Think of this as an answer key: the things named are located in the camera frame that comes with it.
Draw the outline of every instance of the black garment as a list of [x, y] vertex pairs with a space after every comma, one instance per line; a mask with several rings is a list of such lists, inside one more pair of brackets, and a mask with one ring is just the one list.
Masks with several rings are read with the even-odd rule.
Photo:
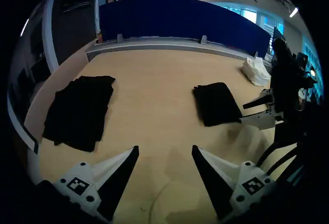
[[113, 93], [110, 76], [80, 77], [56, 92], [45, 121], [43, 136], [55, 145], [65, 143], [92, 152], [104, 130], [107, 105]]
[[231, 91], [225, 83], [198, 85], [193, 89], [198, 115], [204, 126], [238, 122], [242, 117]]

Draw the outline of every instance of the wooden table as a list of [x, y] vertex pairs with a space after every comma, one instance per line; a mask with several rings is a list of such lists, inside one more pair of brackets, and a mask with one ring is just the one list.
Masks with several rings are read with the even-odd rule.
[[[191, 91], [199, 84], [224, 82], [243, 115], [264, 110], [264, 106], [242, 108], [264, 88], [248, 81], [240, 71], [242, 63], [223, 56], [172, 50], [98, 55], [77, 77], [116, 78], [102, 141], [97, 142], [93, 153], [87, 153], [65, 144], [54, 146], [44, 138], [40, 146], [42, 177], [55, 181], [79, 161], [99, 163], [139, 145], [140, 156], [114, 223], [216, 223], [191, 156], [192, 145], [234, 163], [256, 162], [273, 142], [274, 129], [260, 132], [241, 124], [204, 127], [197, 118]], [[284, 152], [270, 157], [265, 167]]]

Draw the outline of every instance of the ceiling light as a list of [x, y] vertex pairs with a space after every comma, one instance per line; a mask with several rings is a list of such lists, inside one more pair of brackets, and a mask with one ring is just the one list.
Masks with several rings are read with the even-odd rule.
[[290, 18], [292, 18], [298, 12], [298, 8], [295, 8], [294, 11], [290, 14]]
[[21, 37], [22, 37], [22, 35], [23, 35], [23, 33], [24, 33], [24, 30], [25, 30], [27, 24], [28, 24], [28, 19], [26, 20], [25, 25], [24, 25], [24, 27], [23, 27], [23, 29], [22, 29]]

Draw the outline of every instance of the window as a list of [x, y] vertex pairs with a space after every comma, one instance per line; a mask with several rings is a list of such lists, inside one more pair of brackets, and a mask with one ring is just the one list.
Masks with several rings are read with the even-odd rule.
[[229, 10], [241, 15], [241, 9], [239, 8], [229, 7]]
[[242, 16], [256, 24], [257, 13], [249, 10], [242, 10]]
[[269, 33], [271, 35], [271, 38], [270, 38], [269, 50], [267, 54], [269, 58], [273, 57], [274, 50], [272, 48], [272, 40], [273, 40], [274, 27], [276, 27], [280, 31], [280, 33], [283, 34], [284, 25], [282, 21], [277, 20], [269, 15], [265, 15], [261, 12], [253, 12], [250, 10], [243, 9], [243, 7], [239, 7], [239, 6], [237, 7], [221, 6], [221, 7], [243, 16], [244, 18], [250, 20], [254, 24], [257, 24], [259, 27], [261, 27], [267, 33]]
[[314, 87], [308, 90], [308, 94], [311, 97], [315, 96], [317, 102], [319, 103], [319, 99], [323, 94], [323, 82], [322, 82], [322, 74], [319, 59], [317, 58], [315, 51], [312, 51], [310, 47], [305, 44], [304, 54], [308, 56], [308, 63], [306, 65], [306, 71], [310, 71], [311, 68], [314, 68], [317, 83], [314, 84]]

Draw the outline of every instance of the white cloth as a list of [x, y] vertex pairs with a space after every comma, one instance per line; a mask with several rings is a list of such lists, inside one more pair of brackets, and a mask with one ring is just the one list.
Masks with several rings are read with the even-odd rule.
[[271, 75], [266, 71], [263, 59], [260, 57], [247, 58], [243, 63], [242, 71], [256, 86], [265, 86], [271, 79]]

